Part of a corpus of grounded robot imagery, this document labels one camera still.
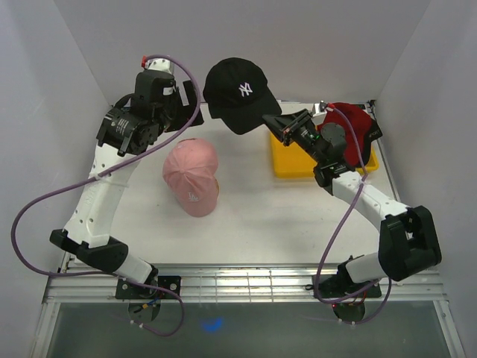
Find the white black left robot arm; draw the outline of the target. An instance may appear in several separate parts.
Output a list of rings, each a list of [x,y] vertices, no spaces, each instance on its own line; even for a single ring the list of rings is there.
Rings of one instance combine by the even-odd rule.
[[[88,183],[64,228],[50,241],[81,262],[108,274],[132,280],[142,298],[158,289],[157,269],[134,256],[127,244],[111,236],[113,219],[138,157],[165,133],[178,131],[197,103],[191,81],[183,84],[189,105],[183,105],[170,69],[145,69],[136,76],[133,93],[120,98],[104,116],[96,136],[95,157]]]

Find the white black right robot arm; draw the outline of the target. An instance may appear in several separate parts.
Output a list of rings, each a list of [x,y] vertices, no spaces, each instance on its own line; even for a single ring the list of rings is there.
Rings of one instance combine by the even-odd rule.
[[[346,134],[355,131],[350,120],[332,104],[324,108],[338,114],[344,124],[326,123],[316,128],[309,110],[288,115],[265,115],[270,132],[284,146],[299,145],[316,163],[318,186],[348,203],[379,233],[375,253],[351,257],[326,280],[314,278],[314,296],[335,304],[365,292],[381,279],[400,282],[442,261],[440,244],[431,212],[424,206],[398,202],[366,181],[345,160]]]

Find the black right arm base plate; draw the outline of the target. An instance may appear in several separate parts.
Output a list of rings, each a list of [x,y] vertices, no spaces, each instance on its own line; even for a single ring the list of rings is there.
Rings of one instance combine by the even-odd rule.
[[[342,298],[356,293],[360,289],[366,287],[369,283],[367,281],[365,283],[353,283],[348,285],[341,281],[338,274],[321,274],[319,279],[317,279],[317,277],[316,274],[312,276],[312,290],[314,292],[314,297],[317,298],[319,293],[323,299],[329,300]],[[367,298],[381,298],[382,295],[382,288],[377,284],[369,287],[366,291],[360,292],[357,297],[363,298],[366,296]]]

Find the pink baseball cap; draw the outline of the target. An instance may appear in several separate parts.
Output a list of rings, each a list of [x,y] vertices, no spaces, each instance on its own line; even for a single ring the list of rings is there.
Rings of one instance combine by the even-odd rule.
[[[217,170],[218,155],[212,143],[201,138],[183,139],[168,153],[162,178],[183,210],[200,218],[216,208]]]

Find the black Yankees baseball cap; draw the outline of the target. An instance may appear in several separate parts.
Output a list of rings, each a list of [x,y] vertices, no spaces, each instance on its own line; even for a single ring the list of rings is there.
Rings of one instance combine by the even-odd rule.
[[[235,134],[247,134],[264,124],[264,115],[282,109],[260,67],[250,60],[229,57],[208,72],[203,98],[213,119],[220,119]]]

